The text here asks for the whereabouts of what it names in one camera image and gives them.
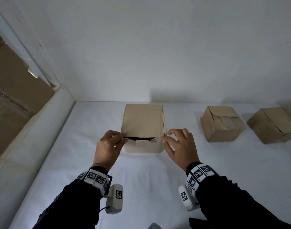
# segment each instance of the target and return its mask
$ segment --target black wire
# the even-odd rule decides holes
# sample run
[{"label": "black wire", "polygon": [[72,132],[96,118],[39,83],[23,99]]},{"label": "black wire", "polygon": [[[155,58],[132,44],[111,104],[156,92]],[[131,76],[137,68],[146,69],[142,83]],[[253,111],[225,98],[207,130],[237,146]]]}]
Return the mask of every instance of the black wire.
[{"label": "black wire", "polygon": [[106,207],[102,208],[102,209],[99,211],[99,213],[100,213],[102,210],[104,210],[104,209],[109,209],[109,206],[106,206]]}]

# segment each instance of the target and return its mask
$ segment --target person's left hand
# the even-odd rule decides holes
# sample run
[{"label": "person's left hand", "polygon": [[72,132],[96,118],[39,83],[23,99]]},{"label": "person's left hand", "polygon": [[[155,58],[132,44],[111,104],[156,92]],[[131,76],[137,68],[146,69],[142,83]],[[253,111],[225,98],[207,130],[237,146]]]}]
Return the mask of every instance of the person's left hand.
[{"label": "person's left hand", "polygon": [[128,141],[123,139],[125,134],[125,132],[107,131],[97,143],[92,166],[102,166],[109,172],[119,157],[122,147]]}]

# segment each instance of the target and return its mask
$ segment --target black sleeve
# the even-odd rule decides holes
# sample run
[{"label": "black sleeve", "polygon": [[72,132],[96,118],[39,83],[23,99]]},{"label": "black sleeve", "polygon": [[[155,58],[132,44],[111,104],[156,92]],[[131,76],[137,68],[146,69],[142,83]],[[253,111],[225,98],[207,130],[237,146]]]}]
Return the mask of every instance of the black sleeve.
[{"label": "black sleeve", "polygon": [[[103,167],[95,166],[92,169],[107,174]],[[94,229],[99,221],[101,198],[99,189],[82,180],[74,180],[44,210],[33,229]]]},{"label": "black sleeve", "polygon": [[225,176],[206,177],[196,191],[201,211],[214,229],[291,228]]}]

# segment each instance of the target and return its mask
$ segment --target white cloth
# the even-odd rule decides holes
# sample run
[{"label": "white cloth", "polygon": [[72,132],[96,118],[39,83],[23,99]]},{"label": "white cloth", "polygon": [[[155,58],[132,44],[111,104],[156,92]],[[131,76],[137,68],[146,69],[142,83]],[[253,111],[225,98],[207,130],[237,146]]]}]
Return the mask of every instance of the white cloth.
[{"label": "white cloth", "polygon": [[[42,211],[65,185],[92,164],[96,143],[109,130],[121,129],[123,102],[77,102],[51,149],[10,228],[32,228]],[[237,182],[241,189],[279,219],[291,223],[291,159],[289,146],[264,145],[247,126],[234,141],[208,143],[200,117],[207,105],[163,103],[166,127],[192,132],[201,162],[220,175]],[[234,107],[246,121],[260,107],[252,104],[223,104]],[[163,229],[189,228],[188,217],[205,219],[200,209],[188,212],[178,186],[186,174],[165,151],[161,154],[121,152],[110,173],[113,183],[123,185],[123,209],[116,215],[102,211],[96,228],[148,228],[153,222]],[[91,196],[81,196],[87,201]]]}]

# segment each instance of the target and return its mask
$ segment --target person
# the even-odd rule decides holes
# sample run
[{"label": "person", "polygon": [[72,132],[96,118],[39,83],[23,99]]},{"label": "person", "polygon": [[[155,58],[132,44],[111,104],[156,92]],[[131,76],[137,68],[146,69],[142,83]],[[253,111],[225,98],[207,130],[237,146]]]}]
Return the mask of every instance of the person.
[{"label": "person", "polygon": [[[178,140],[162,135],[164,148],[171,160],[188,176],[196,165],[202,164],[193,135],[185,128],[171,129],[167,134],[175,134]],[[125,133],[107,131],[97,143],[90,169],[107,175],[127,141]],[[81,196],[92,198],[85,200]],[[196,190],[196,197],[211,228],[291,228],[290,224],[279,220],[247,191],[241,190],[225,176],[215,174],[203,179]],[[76,179],[65,186],[54,202],[44,210],[33,229],[94,228],[99,220],[101,198],[98,188]]]}]

